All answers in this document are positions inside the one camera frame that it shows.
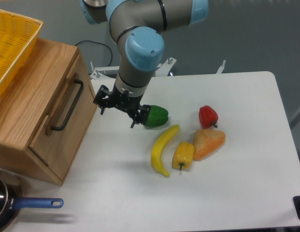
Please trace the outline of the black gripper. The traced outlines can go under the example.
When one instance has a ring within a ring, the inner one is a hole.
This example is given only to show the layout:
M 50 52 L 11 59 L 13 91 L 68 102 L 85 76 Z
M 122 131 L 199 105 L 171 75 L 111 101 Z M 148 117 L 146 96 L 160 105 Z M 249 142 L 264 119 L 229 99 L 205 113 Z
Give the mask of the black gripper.
M 116 108 L 128 115 L 134 115 L 131 117 L 132 123 L 130 125 L 130 128 L 133 128 L 139 124 L 146 125 L 150 114 L 151 106 L 146 104 L 140 105 L 141 97 L 131 96 L 126 89 L 121 93 L 115 85 L 111 91 L 107 86 L 101 85 L 93 103 L 101 109 L 101 114 L 104 113 L 106 108 Z

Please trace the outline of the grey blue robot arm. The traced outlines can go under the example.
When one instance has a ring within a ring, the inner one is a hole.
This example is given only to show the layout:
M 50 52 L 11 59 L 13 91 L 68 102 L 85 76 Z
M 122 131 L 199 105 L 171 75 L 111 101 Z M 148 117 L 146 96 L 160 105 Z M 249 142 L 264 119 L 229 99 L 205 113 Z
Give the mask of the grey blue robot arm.
M 133 124 L 149 128 L 164 125 L 168 111 L 141 105 L 141 99 L 164 53 L 162 33 L 206 19 L 206 0 L 82 0 L 90 24 L 107 22 L 121 57 L 112 90 L 101 86 L 94 103 L 101 110 L 116 108 Z

